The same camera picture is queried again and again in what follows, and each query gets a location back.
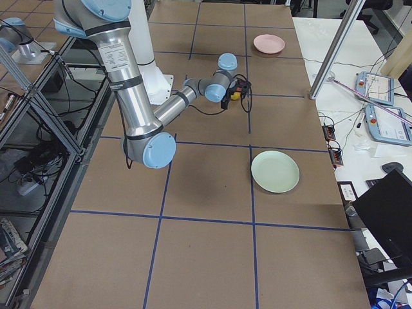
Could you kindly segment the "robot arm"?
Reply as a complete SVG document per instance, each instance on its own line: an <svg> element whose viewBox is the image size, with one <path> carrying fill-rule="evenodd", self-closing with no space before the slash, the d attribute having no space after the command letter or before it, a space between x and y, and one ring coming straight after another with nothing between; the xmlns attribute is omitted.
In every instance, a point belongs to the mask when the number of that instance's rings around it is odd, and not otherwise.
<svg viewBox="0 0 412 309"><path fill-rule="evenodd" d="M211 78L188 79L167 94L171 83L156 65L143 1L55 1L54 9L57 31L98 48L127 123L122 148L128 160L152 169L168 165L176 142L164 127L198 97L221 102L235 85L237 58L224 53Z"/></svg>

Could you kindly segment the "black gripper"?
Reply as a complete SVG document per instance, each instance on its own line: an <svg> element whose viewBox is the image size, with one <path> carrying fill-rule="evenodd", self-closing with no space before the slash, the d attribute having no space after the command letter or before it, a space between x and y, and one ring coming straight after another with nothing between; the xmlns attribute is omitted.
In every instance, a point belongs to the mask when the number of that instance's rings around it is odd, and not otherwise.
<svg viewBox="0 0 412 309"><path fill-rule="evenodd" d="M236 77L228 89L229 97L223 97L220 102L221 109L228 110L229 98L235 92L241 94L240 98L245 98L250 93L250 82L243 77Z"/></svg>

